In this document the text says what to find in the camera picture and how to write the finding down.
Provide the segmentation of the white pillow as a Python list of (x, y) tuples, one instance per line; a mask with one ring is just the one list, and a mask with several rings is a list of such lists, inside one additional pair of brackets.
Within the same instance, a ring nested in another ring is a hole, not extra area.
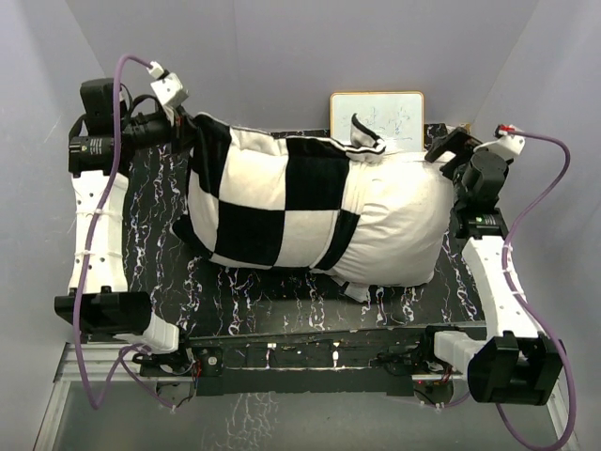
[(350, 243), (325, 274), (363, 303), (371, 286), (415, 287), (434, 276), (454, 202), (452, 182), (422, 152), (387, 155), (366, 169), (362, 212)]

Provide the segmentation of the black white checkered pillowcase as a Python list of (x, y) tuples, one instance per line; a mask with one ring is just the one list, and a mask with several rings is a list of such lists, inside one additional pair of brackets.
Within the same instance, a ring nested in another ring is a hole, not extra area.
[(384, 140), (353, 117), (351, 142), (275, 138), (207, 114), (193, 120), (185, 210), (171, 231), (227, 267), (332, 269), (364, 205), (366, 171)]

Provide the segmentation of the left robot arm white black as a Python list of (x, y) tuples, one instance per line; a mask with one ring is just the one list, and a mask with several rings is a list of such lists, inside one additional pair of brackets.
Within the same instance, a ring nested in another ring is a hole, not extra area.
[(123, 210), (130, 163), (138, 150), (190, 148), (194, 133), (182, 107), (188, 92), (174, 74), (152, 82), (151, 114), (136, 114), (144, 96), (119, 94), (121, 126), (114, 129), (114, 81), (82, 83), (85, 109), (69, 131), (68, 171), (76, 201), (76, 244), (68, 294), (54, 299), (55, 313), (76, 336), (104, 334), (161, 354), (171, 373), (193, 366), (193, 351), (179, 343), (174, 324), (157, 316), (148, 293), (131, 291), (122, 255)]

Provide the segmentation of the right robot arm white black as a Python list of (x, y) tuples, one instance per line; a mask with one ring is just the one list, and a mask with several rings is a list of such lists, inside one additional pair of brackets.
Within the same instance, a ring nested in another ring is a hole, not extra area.
[[(457, 326), (429, 326), (418, 355), (420, 365), (438, 373), (451, 368), (467, 380), (481, 403), (541, 406), (547, 403), (562, 370), (556, 346), (518, 302), (516, 276), (505, 246), (508, 227), (498, 208), (509, 166), (524, 143), (498, 131), (481, 143), (458, 127), (436, 139), (429, 163), (454, 187), (450, 232), (461, 246), (485, 314), (486, 338), (476, 340)], [(443, 163), (444, 154), (450, 161)]]

